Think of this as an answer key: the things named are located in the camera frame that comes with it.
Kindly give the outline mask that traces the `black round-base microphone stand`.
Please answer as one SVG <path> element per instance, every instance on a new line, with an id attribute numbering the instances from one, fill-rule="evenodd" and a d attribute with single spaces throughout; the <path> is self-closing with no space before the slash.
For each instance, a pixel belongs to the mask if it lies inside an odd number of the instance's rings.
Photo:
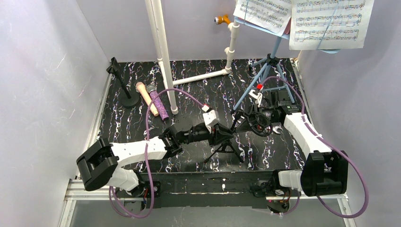
<path id="1" fill-rule="evenodd" d="M 120 102 L 124 108 L 133 108 L 139 103 L 140 97 L 138 92 L 130 91 L 127 84 L 123 80 L 123 76 L 118 68 L 118 61 L 115 57 L 111 58 L 110 66 L 106 69 L 109 74 L 114 75 L 120 82 L 123 95 L 120 95 Z"/>

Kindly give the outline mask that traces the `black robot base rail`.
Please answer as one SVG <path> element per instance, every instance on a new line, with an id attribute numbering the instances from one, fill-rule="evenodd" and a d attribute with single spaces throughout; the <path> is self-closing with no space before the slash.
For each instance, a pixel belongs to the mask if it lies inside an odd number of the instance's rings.
<path id="1" fill-rule="evenodd" d="M 251 207 L 287 210 L 297 201 L 297 191 L 277 195 L 272 188 L 274 171 L 154 173 L 153 208 Z"/>

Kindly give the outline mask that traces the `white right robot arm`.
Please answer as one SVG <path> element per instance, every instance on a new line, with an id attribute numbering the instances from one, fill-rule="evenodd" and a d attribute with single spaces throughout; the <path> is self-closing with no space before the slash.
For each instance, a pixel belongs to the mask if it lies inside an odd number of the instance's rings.
<path id="1" fill-rule="evenodd" d="M 275 170 L 265 186 L 271 191 L 293 189 L 307 196 L 344 194 L 348 181 L 347 160 L 318 139 L 317 131 L 303 114 L 302 106 L 291 102 L 285 92 L 272 91 L 271 99 L 256 89 L 249 92 L 254 104 L 248 110 L 236 110 L 240 118 L 236 131 L 253 131 L 266 137 L 274 126 L 284 127 L 304 153 L 301 170 Z"/>

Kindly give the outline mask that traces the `purple glitter microphone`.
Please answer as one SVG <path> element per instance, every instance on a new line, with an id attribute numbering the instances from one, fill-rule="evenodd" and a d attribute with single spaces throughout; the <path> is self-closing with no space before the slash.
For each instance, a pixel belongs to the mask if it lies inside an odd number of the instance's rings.
<path id="1" fill-rule="evenodd" d="M 146 86 L 146 90 L 147 90 L 148 94 L 150 95 L 150 97 L 153 101 L 153 104 L 155 105 L 161 119 L 163 121 L 167 121 L 169 119 L 169 115 L 168 115 L 166 108 L 164 107 L 160 97 L 157 96 L 158 95 L 157 88 L 154 85 L 149 84 Z"/>

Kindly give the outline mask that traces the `pink toy microphone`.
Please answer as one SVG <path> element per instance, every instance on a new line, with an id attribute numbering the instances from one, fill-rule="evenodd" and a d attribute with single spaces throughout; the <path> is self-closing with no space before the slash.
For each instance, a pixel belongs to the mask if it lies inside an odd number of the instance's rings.
<path id="1" fill-rule="evenodd" d="M 159 116 L 159 112 L 158 112 L 156 106 L 154 104 L 150 104 L 152 99 L 146 90 L 145 84 L 143 84 L 142 82 L 137 82 L 136 90 L 141 94 L 142 98 L 144 99 L 144 101 L 146 102 L 148 107 L 150 107 L 150 111 L 152 112 L 152 114 L 154 116 Z"/>

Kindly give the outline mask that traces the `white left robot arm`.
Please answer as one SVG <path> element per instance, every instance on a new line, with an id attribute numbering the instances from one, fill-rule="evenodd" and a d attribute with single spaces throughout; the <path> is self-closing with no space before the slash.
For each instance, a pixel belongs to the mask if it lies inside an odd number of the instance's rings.
<path id="1" fill-rule="evenodd" d="M 141 176 L 124 166 L 145 160 L 168 159 L 182 152 L 183 144 L 208 141 L 210 146 L 230 141 L 234 128 L 220 123 L 212 126 L 199 123 L 174 123 L 159 136 L 150 140 L 127 143 L 110 143 L 99 139 L 77 160 L 78 170 L 86 191 L 95 191 L 104 186 L 121 188 L 133 192 L 143 187 Z"/>

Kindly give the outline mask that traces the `black tripod shock-mount stand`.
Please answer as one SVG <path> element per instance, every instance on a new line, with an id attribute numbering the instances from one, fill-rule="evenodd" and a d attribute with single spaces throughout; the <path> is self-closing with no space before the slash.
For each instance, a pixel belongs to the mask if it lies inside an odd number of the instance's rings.
<path id="1" fill-rule="evenodd" d="M 203 163 L 208 163 L 216 153 L 234 154 L 240 163 L 244 162 L 240 152 L 233 146 L 231 139 L 236 133 L 251 131 L 260 137 L 267 137 L 273 133 L 273 126 L 269 118 L 257 111 L 238 110 L 234 114 L 234 120 L 230 128 L 216 123 L 211 126 L 210 146 L 219 145 Z"/>

